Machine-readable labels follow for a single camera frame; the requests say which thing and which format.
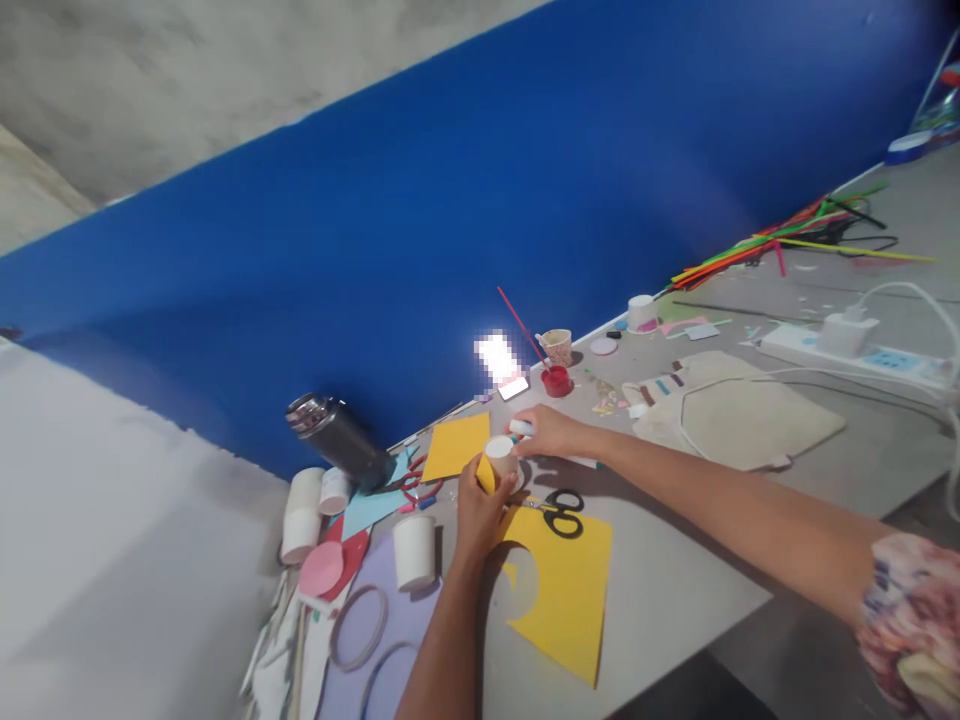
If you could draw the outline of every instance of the floral sleeve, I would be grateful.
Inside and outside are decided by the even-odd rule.
[[[960,718],[960,554],[916,535],[873,546],[860,652],[905,717]]]

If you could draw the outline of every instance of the blue paper backdrop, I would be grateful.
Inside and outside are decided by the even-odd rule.
[[[3,258],[0,325],[289,479],[303,392],[482,390],[498,284],[580,335],[879,161],[948,7],[558,0]]]

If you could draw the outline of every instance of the power strip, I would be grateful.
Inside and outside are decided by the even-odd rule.
[[[885,385],[884,390],[911,400],[930,402],[928,395],[903,385],[902,382],[910,382],[934,392],[943,393],[944,381],[950,370],[947,360],[872,343],[866,345],[865,352],[860,357],[843,358],[817,350],[819,338],[820,333],[816,330],[781,325],[761,338],[757,348],[764,355],[785,360],[794,365],[819,370],[872,374],[877,375],[878,379],[886,377],[897,380],[899,382]]]

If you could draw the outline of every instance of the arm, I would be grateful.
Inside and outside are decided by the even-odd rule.
[[[473,720],[476,709],[476,619],[480,574],[493,548],[503,506],[516,481],[493,495],[477,482],[477,455],[460,475],[457,545],[437,607],[413,664],[396,720]]]
[[[753,473],[572,420],[539,405],[516,419],[536,437],[519,455],[599,460],[754,567],[851,626],[872,584],[871,546],[895,532]]]

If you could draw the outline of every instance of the black thermos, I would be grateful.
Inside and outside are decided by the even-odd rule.
[[[393,474],[396,460],[373,444],[342,400],[308,393],[290,403],[287,422],[297,437],[343,470],[364,494]]]

